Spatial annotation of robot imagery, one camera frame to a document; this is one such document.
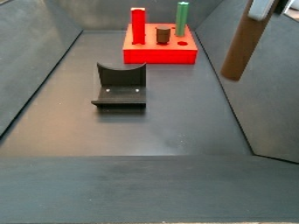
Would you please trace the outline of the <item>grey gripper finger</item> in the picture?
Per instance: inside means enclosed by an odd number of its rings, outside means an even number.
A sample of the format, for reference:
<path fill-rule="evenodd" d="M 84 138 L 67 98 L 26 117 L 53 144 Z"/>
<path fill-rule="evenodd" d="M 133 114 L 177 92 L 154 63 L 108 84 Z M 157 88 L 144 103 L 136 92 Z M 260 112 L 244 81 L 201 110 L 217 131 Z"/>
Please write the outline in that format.
<path fill-rule="evenodd" d="M 246 16 L 256 21 L 265 19 L 274 0 L 252 0 Z"/>

